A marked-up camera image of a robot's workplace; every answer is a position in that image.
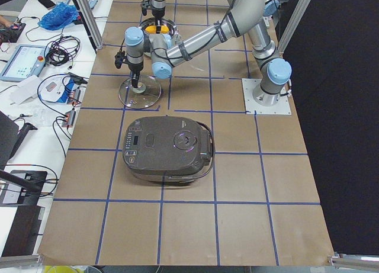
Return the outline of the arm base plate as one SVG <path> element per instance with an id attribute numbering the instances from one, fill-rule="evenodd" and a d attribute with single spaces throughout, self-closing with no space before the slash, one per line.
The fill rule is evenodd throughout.
<path id="1" fill-rule="evenodd" d="M 245 101 L 245 113 L 250 115 L 291 115 L 288 96 L 281 96 L 285 88 L 276 95 L 265 93 L 261 89 L 261 79 L 242 78 Z"/>

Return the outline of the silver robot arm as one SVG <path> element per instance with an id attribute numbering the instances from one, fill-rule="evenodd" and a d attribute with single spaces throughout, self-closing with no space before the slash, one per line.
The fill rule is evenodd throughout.
<path id="1" fill-rule="evenodd" d="M 182 40 L 172 40 L 168 33 L 147 32 L 140 27 L 125 31 L 125 50 L 115 56 L 115 66 L 126 64 L 130 77 L 118 92 L 125 107 L 144 109 L 154 105 L 161 95 L 158 79 L 172 76 L 174 67 L 192 60 L 211 48 L 247 34 L 253 45 L 253 56 L 262 79 L 252 91 L 252 98 L 260 105 L 270 107 L 283 96 L 283 86 L 290 81 L 291 65 L 280 58 L 271 40 L 264 17 L 274 13 L 277 0 L 227 0 L 229 8 L 220 21 L 198 34 Z"/>
<path id="2" fill-rule="evenodd" d="M 166 0 L 150 0 L 152 14 L 155 18 L 156 34 L 160 34 L 162 18 L 165 15 Z"/>

